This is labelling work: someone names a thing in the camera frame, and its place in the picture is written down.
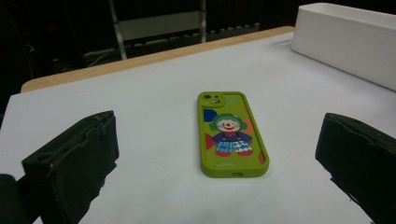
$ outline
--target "white container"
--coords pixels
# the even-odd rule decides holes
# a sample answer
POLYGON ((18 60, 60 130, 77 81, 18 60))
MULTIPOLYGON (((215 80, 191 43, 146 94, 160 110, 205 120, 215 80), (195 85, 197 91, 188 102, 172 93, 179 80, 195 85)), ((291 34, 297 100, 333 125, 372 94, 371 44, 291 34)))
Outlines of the white container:
POLYGON ((316 3, 299 7, 291 48, 396 91, 396 16, 316 3))

